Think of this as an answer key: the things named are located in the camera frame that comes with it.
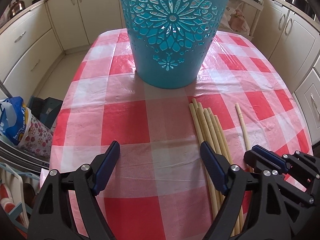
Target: red and white checkered tablecloth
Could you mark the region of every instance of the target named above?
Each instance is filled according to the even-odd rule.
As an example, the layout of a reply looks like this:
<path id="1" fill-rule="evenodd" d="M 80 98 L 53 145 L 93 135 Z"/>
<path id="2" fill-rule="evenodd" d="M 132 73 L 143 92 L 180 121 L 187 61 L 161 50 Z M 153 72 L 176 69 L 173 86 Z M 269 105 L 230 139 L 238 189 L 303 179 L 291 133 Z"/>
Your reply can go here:
<path id="1" fill-rule="evenodd" d="M 188 103 L 196 97 L 217 114 L 233 161 L 250 142 L 279 155 L 311 153 L 307 126 L 286 85 L 242 36 L 217 32 L 197 80 L 164 90 L 144 83 L 125 29 L 101 34 L 81 63 L 58 116 L 51 169 L 73 171 L 113 140 L 121 156 L 97 197 L 118 240 L 201 240 L 212 223 L 206 177 Z M 86 234 L 71 195 L 79 232 Z M 244 199 L 244 212 L 248 201 Z"/>

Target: stainless steel kettle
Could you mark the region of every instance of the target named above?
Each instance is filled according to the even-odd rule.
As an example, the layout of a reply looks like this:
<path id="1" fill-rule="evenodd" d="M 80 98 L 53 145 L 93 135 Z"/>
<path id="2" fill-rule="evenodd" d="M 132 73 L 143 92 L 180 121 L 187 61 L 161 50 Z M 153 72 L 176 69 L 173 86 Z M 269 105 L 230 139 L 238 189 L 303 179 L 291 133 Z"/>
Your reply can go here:
<path id="1" fill-rule="evenodd" d="M 24 4 L 24 1 L 22 0 L 15 0 L 15 2 L 11 5 L 10 2 L 10 9 L 8 12 L 8 20 L 12 19 L 14 16 L 16 16 L 18 13 L 20 13 L 21 11 L 23 11 L 26 6 Z"/>

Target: kitchen cabinet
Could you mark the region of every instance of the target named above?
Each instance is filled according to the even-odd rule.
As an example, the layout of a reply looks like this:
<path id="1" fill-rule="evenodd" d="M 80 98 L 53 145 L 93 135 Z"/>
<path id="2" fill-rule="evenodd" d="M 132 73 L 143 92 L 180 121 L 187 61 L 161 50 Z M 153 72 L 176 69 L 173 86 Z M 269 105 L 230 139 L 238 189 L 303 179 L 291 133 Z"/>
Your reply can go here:
<path id="1" fill-rule="evenodd" d="M 293 93 L 313 67 L 319 50 L 319 32 L 302 17 L 290 11 L 269 62 Z"/>
<path id="2" fill-rule="evenodd" d="M 269 59 L 274 51 L 289 17 L 289 9 L 273 0 L 263 0 L 261 12 L 252 43 Z"/>
<path id="3" fill-rule="evenodd" d="M 0 34 L 1 81 L 4 81 L 21 56 L 50 29 L 45 5 L 41 4 L 18 18 Z"/>
<path id="4" fill-rule="evenodd" d="M 78 0 L 89 43 L 106 31 L 121 29 L 119 0 Z"/>
<path id="5" fill-rule="evenodd" d="M 314 69 L 296 90 L 295 95 L 300 103 L 314 145 L 320 141 L 320 78 Z"/>
<path id="6" fill-rule="evenodd" d="M 28 103 L 44 74 L 61 53 L 62 50 L 51 29 L 20 58 L 4 80 L 4 86 L 12 96 L 20 96 Z"/>
<path id="7" fill-rule="evenodd" d="M 89 45 L 78 0 L 48 0 L 47 4 L 64 50 Z"/>

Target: drawer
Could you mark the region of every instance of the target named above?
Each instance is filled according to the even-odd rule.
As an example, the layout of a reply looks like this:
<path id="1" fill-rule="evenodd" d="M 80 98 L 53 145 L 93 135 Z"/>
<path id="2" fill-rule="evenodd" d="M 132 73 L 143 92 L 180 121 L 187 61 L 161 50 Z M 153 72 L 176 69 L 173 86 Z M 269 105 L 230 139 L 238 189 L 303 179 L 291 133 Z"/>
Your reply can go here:
<path id="1" fill-rule="evenodd" d="M 61 53 L 51 29 L 20 58 L 5 79 L 4 86 L 12 96 L 20 96 L 28 103 L 44 74 Z"/>
<path id="2" fill-rule="evenodd" d="M 0 34 L 1 81 L 32 44 L 50 29 L 45 4 L 41 4 L 21 16 Z"/>
<path id="3" fill-rule="evenodd" d="M 306 118 L 313 145 L 320 141 L 320 78 L 314 69 L 295 94 Z"/>

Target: teal trash bin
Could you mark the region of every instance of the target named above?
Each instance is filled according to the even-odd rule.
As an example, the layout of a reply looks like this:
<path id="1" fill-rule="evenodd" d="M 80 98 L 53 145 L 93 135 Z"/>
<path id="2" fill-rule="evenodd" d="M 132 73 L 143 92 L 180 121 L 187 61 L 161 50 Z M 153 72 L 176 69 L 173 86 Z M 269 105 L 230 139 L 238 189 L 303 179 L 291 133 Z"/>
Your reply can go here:
<path id="1" fill-rule="evenodd" d="M 159 88 L 189 85 L 228 0 L 121 0 L 138 75 Z"/>

